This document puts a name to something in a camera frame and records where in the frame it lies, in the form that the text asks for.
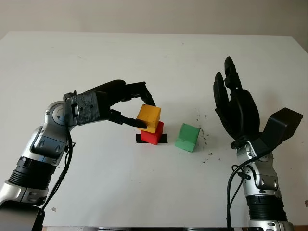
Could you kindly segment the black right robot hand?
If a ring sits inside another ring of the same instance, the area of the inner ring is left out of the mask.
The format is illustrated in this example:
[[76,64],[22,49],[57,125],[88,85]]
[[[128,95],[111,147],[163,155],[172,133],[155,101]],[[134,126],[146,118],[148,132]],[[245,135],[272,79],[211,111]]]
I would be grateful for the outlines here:
[[260,119],[257,106],[248,90],[242,87],[231,57],[224,61],[223,78],[215,75],[213,84],[216,113],[226,132],[234,139],[233,148],[259,136]]

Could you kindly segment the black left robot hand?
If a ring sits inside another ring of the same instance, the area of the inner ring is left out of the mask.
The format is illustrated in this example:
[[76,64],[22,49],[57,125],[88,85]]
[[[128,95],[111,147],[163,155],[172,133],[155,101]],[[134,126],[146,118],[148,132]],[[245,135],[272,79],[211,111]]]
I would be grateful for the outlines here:
[[116,103],[127,102],[133,98],[141,98],[147,105],[155,106],[155,102],[146,87],[145,82],[127,84],[123,80],[113,80],[90,89],[103,92],[106,95],[105,103],[109,108],[108,120],[117,124],[127,124],[132,127],[147,129],[148,125],[140,119],[128,118],[121,112],[111,109]]

